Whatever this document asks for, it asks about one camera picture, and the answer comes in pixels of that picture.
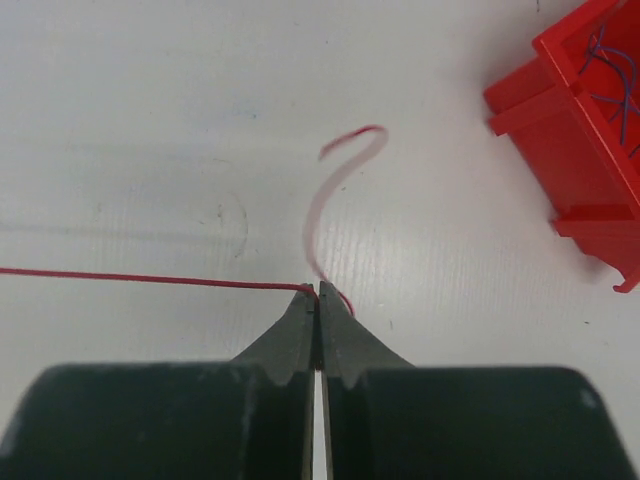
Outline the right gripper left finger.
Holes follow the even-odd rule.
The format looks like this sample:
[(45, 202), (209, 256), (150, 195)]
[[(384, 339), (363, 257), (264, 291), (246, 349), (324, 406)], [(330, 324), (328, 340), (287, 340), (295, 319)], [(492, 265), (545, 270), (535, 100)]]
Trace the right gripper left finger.
[(67, 363), (25, 391), (5, 479), (309, 479), (317, 297), (226, 361)]

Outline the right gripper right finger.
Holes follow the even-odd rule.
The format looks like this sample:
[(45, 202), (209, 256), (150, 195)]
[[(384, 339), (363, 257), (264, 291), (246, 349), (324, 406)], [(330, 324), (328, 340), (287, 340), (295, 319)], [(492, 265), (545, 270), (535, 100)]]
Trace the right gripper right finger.
[(320, 286), (331, 479), (631, 479), (599, 393), (561, 366), (418, 367)]

